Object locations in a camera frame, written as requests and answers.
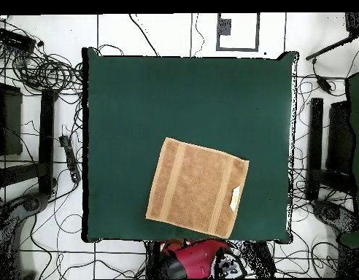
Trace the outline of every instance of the black cable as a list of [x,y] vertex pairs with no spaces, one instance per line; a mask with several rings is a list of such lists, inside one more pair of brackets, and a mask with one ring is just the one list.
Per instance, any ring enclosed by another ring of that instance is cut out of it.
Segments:
[[356,59],[356,57],[358,56],[358,53],[359,53],[359,50],[358,50],[358,52],[356,53],[355,57],[353,57],[353,59],[352,59],[351,67],[350,67],[350,70],[348,70],[348,73],[347,73],[347,75],[346,75],[346,78],[348,78],[348,76],[350,75],[351,69],[352,69],[352,67],[353,67],[353,63],[355,62],[355,59]]
[[[329,243],[328,241],[320,241],[320,242],[316,243],[316,244],[312,247],[312,250],[311,250],[311,260],[312,260],[312,265],[313,265],[314,271],[315,271],[315,273],[316,273],[316,275],[317,275],[318,277],[321,277],[321,275],[318,273],[318,271],[317,271],[317,269],[316,269],[316,267],[318,267],[318,265],[316,265],[315,262],[314,262],[314,249],[315,249],[317,246],[321,245],[321,244],[326,244],[326,245],[328,245],[328,246],[332,246],[333,248],[335,248],[336,250],[338,250],[338,247],[336,247],[336,246],[335,246],[334,244],[332,244],[332,243]],[[329,268],[331,268],[333,271],[337,272],[337,267],[333,268],[333,267],[330,266],[330,265],[327,265],[327,266],[328,266]]]
[[144,38],[146,39],[147,43],[151,46],[151,48],[153,49],[153,51],[155,52],[155,55],[158,57],[159,54],[156,52],[155,48],[153,48],[153,45],[151,44],[151,42],[149,41],[149,39],[146,36],[146,33],[142,30],[141,26],[138,25],[138,23],[131,17],[131,14],[129,14],[129,18],[131,19],[131,21],[138,27],[138,29],[142,32],[142,34],[144,35]]
[[[117,270],[116,268],[113,268],[109,265],[107,265],[104,261],[102,260],[95,260],[95,262],[99,262],[101,264],[103,264],[104,266],[106,266],[107,268],[109,268],[111,271],[115,271],[117,273],[119,273],[121,276],[124,276],[125,278],[130,278],[130,279],[134,279],[134,277],[131,277],[131,276],[126,276],[125,273],[127,272],[132,272],[132,271],[125,271],[125,272],[122,272],[122,271],[119,271]],[[92,265],[93,263],[95,263],[94,261],[92,262],[89,262],[89,263],[86,263],[86,264],[83,264],[83,265],[73,265],[69,268],[66,269],[66,271],[61,275],[60,279],[59,280],[62,280],[64,279],[64,276],[66,275],[66,273],[71,270],[72,268],[84,268],[85,266],[89,266],[89,265]]]
[[98,51],[100,52],[101,51],[101,49],[102,48],[104,48],[104,47],[112,47],[112,48],[115,48],[116,50],[119,50],[120,51],[120,53],[121,53],[121,55],[122,56],[124,56],[124,53],[123,53],[123,51],[119,48],[119,47],[117,47],[117,46],[114,46],[114,45],[110,45],[110,44],[103,44],[102,46],[99,46],[99,48],[98,48]]
[[34,224],[33,224],[33,227],[31,228],[31,233],[30,233],[30,238],[31,238],[31,241],[33,242],[34,245],[36,245],[38,248],[42,249],[44,252],[48,253],[49,256],[50,256],[50,261],[48,261],[48,264],[46,265],[46,267],[43,269],[43,271],[41,272],[41,275],[39,275],[39,280],[41,280],[44,272],[46,271],[47,267],[50,265],[51,263],[51,260],[53,259],[53,256],[51,255],[50,252],[48,252],[48,250],[46,250],[45,248],[41,247],[40,245],[38,245],[34,238],[33,238],[33,230],[34,230],[34,227],[36,226],[36,214],[34,215]]
[[203,42],[201,43],[200,50],[197,50],[193,57],[195,57],[197,53],[201,52],[201,50],[203,49],[203,45],[204,45],[204,43],[205,43],[204,36],[203,36],[203,35],[199,32],[199,30],[198,30],[198,17],[199,17],[199,13],[198,13],[197,16],[196,16],[195,29],[196,29],[196,32],[198,32],[198,34],[199,34],[199,35],[201,36],[201,38],[203,39]]

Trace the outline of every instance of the black border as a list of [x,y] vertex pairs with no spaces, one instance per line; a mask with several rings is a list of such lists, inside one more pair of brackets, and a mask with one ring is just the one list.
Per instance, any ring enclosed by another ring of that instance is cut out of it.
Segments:
[[82,138],[84,147],[82,148],[82,230],[81,239],[85,243],[88,240],[88,219],[89,219],[89,178],[88,178],[88,161],[89,161],[89,57],[87,47],[81,49],[82,54]]
[[256,19],[256,37],[255,37],[255,48],[228,48],[220,47],[220,19],[221,13],[217,14],[217,36],[216,36],[216,51],[217,52],[258,52],[258,46],[260,44],[260,13],[256,13],[258,18]]
[[[88,79],[89,79],[89,57],[88,50],[93,49],[92,47],[83,47],[82,48],[82,135],[83,135],[83,143],[84,147],[82,148],[82,230],[81,230],[81,239],[85,243],[92,243],[95,241],[100,241],[101,239],[89,239],[88,238],[88,217],[89,217],[89,182],[88,182],[88,143],[89,143],[89,109],[88,109]],[[277,59],[266,59],[266,58],[253,58],[253,59],[264,59],[268,61],[280,61],[282,60],[288,53],[295,53],[295,57],[293,60],[293,70],[292,74],[292,90],[294,92],[292,97],[292,116],[290,120],[291,124],[291,153],[289,153],[289,168],[288,168],[288,180],[289,180],[289,188],[288,188],[288,203],[287,203],[287,234],[289,237],[289,241],[287,243],[281,242],[276,239],[269,239],[266,241],[275,241],[278,244],[291,244],[293,242],[293,234],[291,232],[291,220],[293,213],[293,169],[294,169],[294,161],[295,161],[295,133],[296,133],[296,111],[297,111],[297,72],[298,72],[298,60],[299,53],[294,51],[284,51]],[[147,56],[139,56],[139,55],[100,55],[101,57],[147,57]],[[181,56],[168,56],[165,58],[182,58]],[[202,57],[202,58],[225,58],[225,59],[239,59],[237,57]],[[119,241],[142,241],[141,239],[124,239],[124,238],[103,238],[103,240],[119,240]]]

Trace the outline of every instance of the black frame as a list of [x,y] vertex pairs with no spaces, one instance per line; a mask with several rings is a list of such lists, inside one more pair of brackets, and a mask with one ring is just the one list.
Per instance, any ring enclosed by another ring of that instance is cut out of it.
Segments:
[[258,46],[260,44],[260,13],[257,14],[256,19],[256,38],[255,38],[255,48],[229,48],[229,47],[220,47],[220,21],[221,13],[217,14],[217,36],[216,36],[216,51],[218,52],[258,52]]

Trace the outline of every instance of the white label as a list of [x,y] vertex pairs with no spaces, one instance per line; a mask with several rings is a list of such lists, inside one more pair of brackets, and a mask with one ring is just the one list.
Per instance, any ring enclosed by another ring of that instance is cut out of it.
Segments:
[[236,205],[238,203],[239,197],[239,186],[233,190],[233,196],[231,198],[230,208],[232,211],[235,211]]

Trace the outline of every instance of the black metal stand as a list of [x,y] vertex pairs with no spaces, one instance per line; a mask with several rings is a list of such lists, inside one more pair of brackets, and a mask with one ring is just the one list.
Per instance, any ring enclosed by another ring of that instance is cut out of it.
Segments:
[[337,42],[337,43],[334,43],[334,44],[332,44],[332,45],[330,45],[330,46],[327,46],[327,47],[321,49],[321,50],[318,51],[318,52],[315,52],[315,53],[309,55],[309,56],[306,57],[305,59],[306,59],[306,60],[311,60],[311,59],[313,59],[313,58],[316,58],[317,56],[322,55],[322,54],[324,54],[324,53],[327,53],[327,52],[329,52],[330,50],[333,50],[334,48],[337,48],[337,47],[342,46],[342,45],[344,45],[344,44],[346,44],[346,43],[352,42],[354,39],[357,39],[358,37],[359,37],[359,36],[348,36],[347,38],[342,39],[341,41],[339,41],[339,42]]
[[306,57],[306,60],[311,60],[313,58],[316,58],[317,56],[322,55],[330,50],[333,50],[334,48],[342,46],[346,43],[350,43],[354,39],[357,39],[359,37],[359,12],[345,13],[345,20],[346,20],[346,30],[350,33],[350,35],[347,38],[342,39],[337,43],[334,43],[330,46],[321,49],[319,52],[315,52],[309,55],[308,57]]
[[[0,187],[38,177],[39,192],[3,203],[0,198],[0,280],[21,279],[18,249],[23,222],[43,211],[51,196],[53,179],[53,118],[57,95],[43,90],[39,129],[39,163],[0,169]],[[3,128],[0,122],[0,133]]]

